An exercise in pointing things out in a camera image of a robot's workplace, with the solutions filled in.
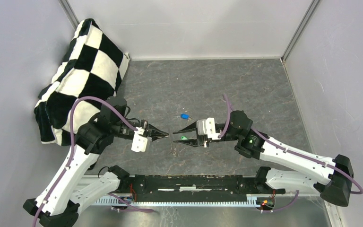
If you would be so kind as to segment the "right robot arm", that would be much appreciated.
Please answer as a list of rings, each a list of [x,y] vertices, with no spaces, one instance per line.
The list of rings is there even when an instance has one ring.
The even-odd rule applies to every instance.
[[[234,149],[246,158],[254,158],[288,167],[281,171],[261,168],[254,180],[260,193],[270,189],[317,193],[323,200],[347,207],[354,181],[351,160],[344,155],[335,158],[312,154],[288,146],[252,128],[253,121],[244,111],[231,111],[225,123],[214,118],[197,120],[178,133],[194,131],[195,139],[178,140],[192,147],[207,147],[212,142],[236,141]]]

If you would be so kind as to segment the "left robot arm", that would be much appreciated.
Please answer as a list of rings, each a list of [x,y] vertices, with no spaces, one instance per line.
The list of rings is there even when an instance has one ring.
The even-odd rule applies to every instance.
[[[74,129],[77,106],[87,100],[97,101],[101,110],[87,123]],[[93,183],[77,191],[76,186],[85,172],[98,160],[115,138],[132,141],[132,151],[145,152],[150,142],[168,137],[145,120],[139,125],[125,118],[127,103],[123,98],[102,100],[93,96],[78,99],[69,113],[69,152],[45,190],[35,199],[25,201],[24,209],[33,216],[33,225],[44,227],[71,227],[79,215],[101,197],[113,191],[125,192],[130,186],[129,174],[119,166],[113,166]]]

